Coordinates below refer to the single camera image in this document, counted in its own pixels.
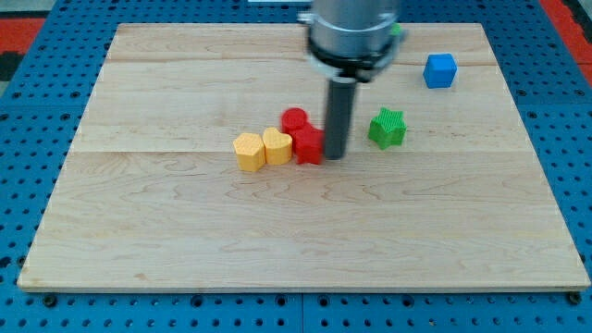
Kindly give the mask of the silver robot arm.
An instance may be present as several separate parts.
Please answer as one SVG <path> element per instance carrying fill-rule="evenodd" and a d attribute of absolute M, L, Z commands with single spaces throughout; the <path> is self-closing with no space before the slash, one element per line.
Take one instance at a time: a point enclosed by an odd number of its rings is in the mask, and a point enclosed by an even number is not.
<path fill-rule="evenodd" d="M 297 20 L 305 53 L 329 79 L 367 83 L 388 68 L 403 33 L 399 0 L 314 0 Z"/>

